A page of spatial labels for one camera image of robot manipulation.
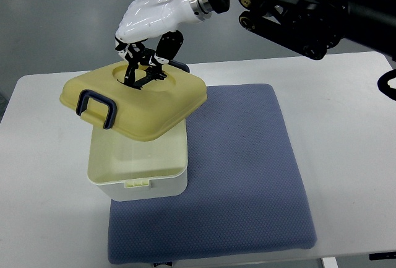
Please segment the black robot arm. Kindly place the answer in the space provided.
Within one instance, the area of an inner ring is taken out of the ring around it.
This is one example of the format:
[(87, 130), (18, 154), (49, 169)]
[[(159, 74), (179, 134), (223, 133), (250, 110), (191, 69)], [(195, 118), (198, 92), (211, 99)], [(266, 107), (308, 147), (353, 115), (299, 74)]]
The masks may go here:
[[(217, 13), (230, 0), (208, 0)], [(395, 56), (395, 0), (238, 0), (246, 30), (313, 60), (346, 38)]]

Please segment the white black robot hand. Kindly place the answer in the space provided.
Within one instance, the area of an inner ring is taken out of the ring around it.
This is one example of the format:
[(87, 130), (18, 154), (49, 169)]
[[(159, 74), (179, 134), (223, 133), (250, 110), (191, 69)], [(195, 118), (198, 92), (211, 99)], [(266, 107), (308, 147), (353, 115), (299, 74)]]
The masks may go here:
[(184, 37), (182, 23), (210, 18), (209, 0), (135, 0), (115, 33), (115, 50), (127, 62), (123, 84), (135, 89), (163, 80), (162, 67), (173, 64)]

